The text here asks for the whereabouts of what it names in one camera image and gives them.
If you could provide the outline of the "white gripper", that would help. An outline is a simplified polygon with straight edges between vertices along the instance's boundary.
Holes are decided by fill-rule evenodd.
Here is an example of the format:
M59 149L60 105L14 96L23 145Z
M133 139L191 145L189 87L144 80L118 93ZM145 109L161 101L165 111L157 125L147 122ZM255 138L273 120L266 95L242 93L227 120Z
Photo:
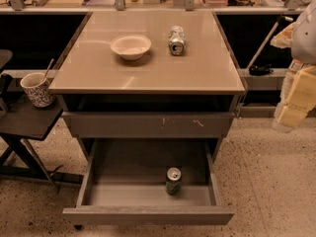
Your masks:
M270 45L277 48L291 47L296 23L293 22L274 36ZM293 59L283 80L280 102L276 106L273 129L289 133L300 127L308 113L316 107L316 67L307 66Z

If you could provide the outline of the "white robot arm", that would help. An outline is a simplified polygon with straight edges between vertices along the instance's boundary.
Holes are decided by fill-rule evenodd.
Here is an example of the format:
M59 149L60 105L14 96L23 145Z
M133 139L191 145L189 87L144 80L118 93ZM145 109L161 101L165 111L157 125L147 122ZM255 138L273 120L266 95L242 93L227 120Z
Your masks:
M274 130L288 133L316 107L316 0L274 36L271 45L291 51L292 62L282 82L273 122Z

